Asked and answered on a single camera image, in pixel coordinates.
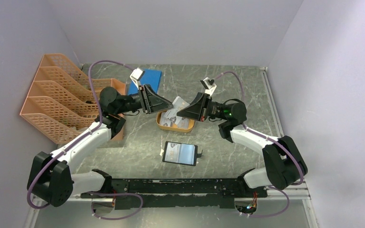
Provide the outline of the black leather card holder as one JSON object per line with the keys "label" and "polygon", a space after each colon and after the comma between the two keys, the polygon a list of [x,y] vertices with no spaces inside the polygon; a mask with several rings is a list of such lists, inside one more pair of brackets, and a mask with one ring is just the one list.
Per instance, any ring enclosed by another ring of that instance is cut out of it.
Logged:
{"label": "black leather card holder", "polygon": [[[164,151],[165,151],[165,148],[166,148],[166,145],[168,142],[171,142],[171,141],[165,142],[163,155],[162,155],[162,162],[165,162],[164,161],[164,156],[165,156]],[[194,145],[194,144],[186,144],[186,143],[180,143],[180,144],[181,144],[181,147],[180,147],[178,161],[177,162],[167,162],[166,161],[166,163],[173,163],[173,164],[180,164],[180,165],[187,165],[187,166],[196,166],[197,159],[202,157],[203,150],[199,151],[198,146]]]}

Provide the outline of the yellow oval tray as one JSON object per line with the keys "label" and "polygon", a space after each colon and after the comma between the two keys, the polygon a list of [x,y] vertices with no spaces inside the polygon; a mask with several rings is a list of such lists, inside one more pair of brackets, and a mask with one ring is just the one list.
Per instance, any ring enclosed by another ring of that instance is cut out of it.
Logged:
{"label": "yellow oval tray", "polygon": [[183,119],[179,124],[175,124],[170,120],[166,120],[164,117],[165,112],[160,112],[157,114],[156,123],[157,126],[162,130],[188,133],[194,128],[195,121],[191,119]]}

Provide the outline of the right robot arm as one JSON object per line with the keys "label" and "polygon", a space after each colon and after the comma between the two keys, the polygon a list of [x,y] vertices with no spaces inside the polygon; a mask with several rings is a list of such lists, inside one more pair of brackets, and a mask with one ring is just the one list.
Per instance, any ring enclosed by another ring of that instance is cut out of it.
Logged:
{"label": "right robot arm", "polygon": [[258,152],[264,160],[264,167],[246,171],[237,185],[240,195],[250,196],[257,187],[274,187],[284,190],[290,185],[300,185],[307,174],[307,166],[294,142],[285,135],[270,136],[245,125],[246,105],[239,99],[224,103],[212,100],[206,93],[198,93],[192,103],[179,110],[177,116],[195,121],[217,120],[221,137],[231,143],[243,145]]}

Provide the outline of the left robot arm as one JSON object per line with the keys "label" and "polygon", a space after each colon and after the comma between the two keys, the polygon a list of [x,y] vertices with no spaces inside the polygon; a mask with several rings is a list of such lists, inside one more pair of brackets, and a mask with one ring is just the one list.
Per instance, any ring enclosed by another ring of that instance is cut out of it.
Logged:
{"label": "left robot arm", "polygon": [[172,102],[159,96],[150,85],[139,86],[138,92],[132,95],[121,95],[109,86],[95,99],[99,116],[86,130],[61,148],[34,157],[27,183],[27,202],[32,208],[38,209],[32,203],[32,195],[59,207],[73,195],[96,193],[105,198],[114,193],[109,174],[97,169],[75,174],[75,168],[122,130],[126,120],[121,114],[140,110],[152,114],[173,108]]}

